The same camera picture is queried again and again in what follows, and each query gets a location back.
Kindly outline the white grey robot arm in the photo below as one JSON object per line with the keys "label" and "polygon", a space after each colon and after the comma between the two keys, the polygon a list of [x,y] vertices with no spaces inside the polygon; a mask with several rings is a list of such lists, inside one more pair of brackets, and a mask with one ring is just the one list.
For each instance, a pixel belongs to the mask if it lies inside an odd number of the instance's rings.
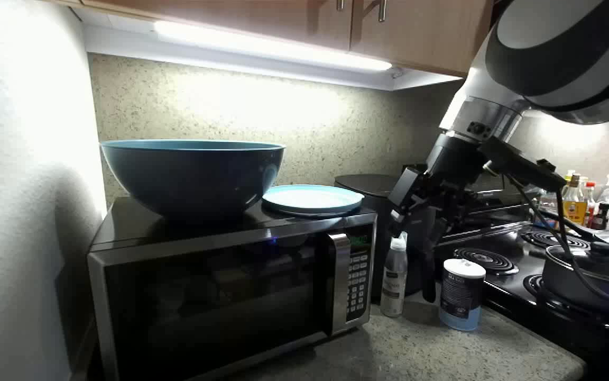
{"label": "white grey robot arm", "polygon": [[609,0],[511,0],[486,33],[428,166],[403,172],[391,191],[391,231],[410,234],[425,299],[435,295],[434,246],[485,166],[521,185],[565,188],[547,163],[510,146],[529,107],[565,122],[609,122]]}

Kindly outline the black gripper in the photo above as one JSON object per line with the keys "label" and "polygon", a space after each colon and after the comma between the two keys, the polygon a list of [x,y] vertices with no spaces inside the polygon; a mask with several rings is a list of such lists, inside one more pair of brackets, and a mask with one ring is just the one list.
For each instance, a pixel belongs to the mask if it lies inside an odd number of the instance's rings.
{"label": "black gripper", "polygon": [[[529,160],[514,146],[498,137],[485,142],[466,142],[460,137],[442,132],[430,153],[428,166],[415,172],[405,166],[388,192],[388,203],[398,212],[410,212],[420,206],[444,208],[452,203],[477,176],[491,168],[508,176],[517,184],[540,185],[550,192],[560,192],[565,179],[547,160]],[[412,227],[415,270],[418,274],[420,293],[428,302],[435,301],[435,210],[425,208],[416,214]]]}

